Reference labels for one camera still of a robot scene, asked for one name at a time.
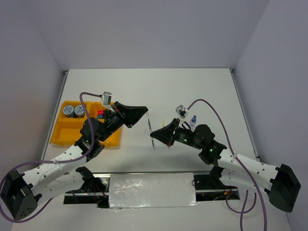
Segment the blue round tin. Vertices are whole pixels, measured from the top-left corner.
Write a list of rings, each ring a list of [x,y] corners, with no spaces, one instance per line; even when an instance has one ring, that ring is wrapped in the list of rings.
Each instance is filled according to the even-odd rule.
[[[84,117],[85,115],[85,109],[83,107],[83,105],[77,105],[75,108],[74,108],[74,114],[77,118],[82,118]]]

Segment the grey-blue round tin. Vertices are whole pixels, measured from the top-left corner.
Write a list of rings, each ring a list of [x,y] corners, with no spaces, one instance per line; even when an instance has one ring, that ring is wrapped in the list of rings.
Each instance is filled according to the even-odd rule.
[[[66,105],[62,109],[62,113],[65,117],[72,117],[74,115],[74,107],[72,105]]]

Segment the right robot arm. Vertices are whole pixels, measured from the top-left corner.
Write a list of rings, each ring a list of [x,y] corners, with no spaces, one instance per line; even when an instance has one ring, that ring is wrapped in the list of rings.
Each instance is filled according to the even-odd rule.
[[[279,167],[264,164],[241,154],[233,154],[230,148],[215,141],[208,125],[198,125],[195,130],[184,129],[179,119],[173,121],[150,136],[168,147],[180,142],[200,150],[199,157],[207,165],[213,165],[209,183],[214,188],[240,187],[256,193],[266,194],[277,209],[293,211],[301,184],[293,170],[282,164]]]

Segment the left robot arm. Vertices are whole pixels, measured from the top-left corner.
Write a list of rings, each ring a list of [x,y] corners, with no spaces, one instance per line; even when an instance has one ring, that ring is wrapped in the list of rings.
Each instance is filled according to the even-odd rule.
[[[148,111],[146,106],[126,106],[119,102],[107,108],[107,117],[100,121],[88,116],[80,130],[81,137],[67,150],[48,161],[38,161],[38,167],[20,173],[20,164],[1,181],[0,197],[10,212],[13,223],[31,220],[41,203],[73,190],[91,191],[102,182],[84,164],[94,159],[106,141],[122,126],[133,127]]]

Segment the small clear spray bottle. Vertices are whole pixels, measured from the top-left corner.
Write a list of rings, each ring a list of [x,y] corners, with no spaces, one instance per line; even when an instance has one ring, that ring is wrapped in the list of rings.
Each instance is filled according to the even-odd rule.
[[[195,128],[195,125],[196,125],[196,121],[197,121],[197,116],[193,116],[189,122],[189,125],[190,125],[190,128],[191,129],[194,129]]]

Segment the silver foil covered plate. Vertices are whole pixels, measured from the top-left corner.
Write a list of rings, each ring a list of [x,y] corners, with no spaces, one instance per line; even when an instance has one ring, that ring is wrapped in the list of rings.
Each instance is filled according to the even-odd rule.
[[[193,173],[120,174],[109,181],[111,208],[197,205]]]

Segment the orange plastic sorting tray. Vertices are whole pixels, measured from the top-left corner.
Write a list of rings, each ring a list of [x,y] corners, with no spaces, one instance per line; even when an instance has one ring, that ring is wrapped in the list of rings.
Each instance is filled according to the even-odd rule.
[[[49,144],[68,146],[74,144],[75,141],[80,138],[80,130],[86,118],[77,118],[75,114],[72,117],[65,117],[62,113],[62,109],[66,105],[72,105],[75,108],[77,105],[80,104],[81,103],[79,101],[65,101],[61,105],[60,112],[58,113],[58,118],[55,122]],[[107,115],[107,109],[103,107],[100,102],[85,102],[85,106],[89,115],[94,118],[97,118],[98,110],[103,110],[103,119],[98,120],[101,122],[104,121]]]

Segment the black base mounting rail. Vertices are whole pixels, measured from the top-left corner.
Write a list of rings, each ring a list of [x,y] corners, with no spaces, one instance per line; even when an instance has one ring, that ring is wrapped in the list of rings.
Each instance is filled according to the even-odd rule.
[[[110,208],[111,199],[109,198],[110,178],[101,177],[106,186],[105,192],[100,192],[98,188],[90,189],[87,192],[74,190],[66,192],[63,204],[94,204],[98,208]],[[193,176],[192,186],[195,188],[196,202],[222,201],[226,198],[239,200],[238,189],[234,186],[224,186],[222,183],[213,183],[208,174],[197,174]]]

